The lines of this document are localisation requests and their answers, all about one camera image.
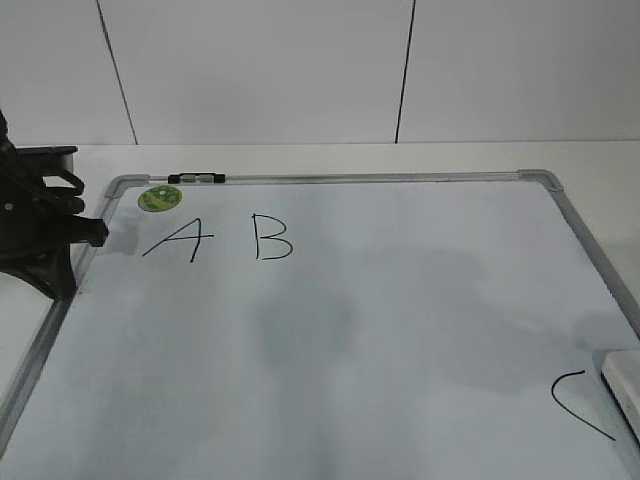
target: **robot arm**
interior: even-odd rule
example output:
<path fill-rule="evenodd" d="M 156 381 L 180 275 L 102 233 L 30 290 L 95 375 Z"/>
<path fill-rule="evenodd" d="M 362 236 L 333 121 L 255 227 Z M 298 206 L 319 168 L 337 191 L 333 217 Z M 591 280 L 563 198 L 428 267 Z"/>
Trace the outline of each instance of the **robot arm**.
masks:
<path fill-rule="evenodd" d="M 18 277 L 50 298 L 76 291 L 70 244 L 104 244 L 102 220 L 79 217 L 84 183 L 67 160 L 76 147 L 15 148 L 0 111 L 0 272 Z M 70 186 L 47 186 L 60 177 Z"/>

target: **white table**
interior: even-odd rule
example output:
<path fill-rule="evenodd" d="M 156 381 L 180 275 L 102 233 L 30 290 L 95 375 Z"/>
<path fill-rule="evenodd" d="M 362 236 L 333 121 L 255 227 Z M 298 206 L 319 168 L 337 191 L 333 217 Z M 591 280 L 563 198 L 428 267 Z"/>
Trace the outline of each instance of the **white table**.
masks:
<path fill-rule="evenodd" d="M 81 146 L 75 173 L 87 214 L 115 176 L 189 171 L 233 175 L 553 171 L 636 298 L 640 298 L 640 142 L 297 146 Z M 50 301 L 0 275 L 0 399 Z"/>

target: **whiteboard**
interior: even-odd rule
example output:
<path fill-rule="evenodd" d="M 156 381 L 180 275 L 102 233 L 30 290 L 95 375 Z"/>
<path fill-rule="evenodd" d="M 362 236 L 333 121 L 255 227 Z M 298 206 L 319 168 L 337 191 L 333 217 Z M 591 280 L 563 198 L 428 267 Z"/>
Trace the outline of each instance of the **whiteboard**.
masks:
<path fill-rule="evenodd" d="M 0 478 L 638 478 L 594 358 L 639 342 L 543 185 L 147 188 Z"/>

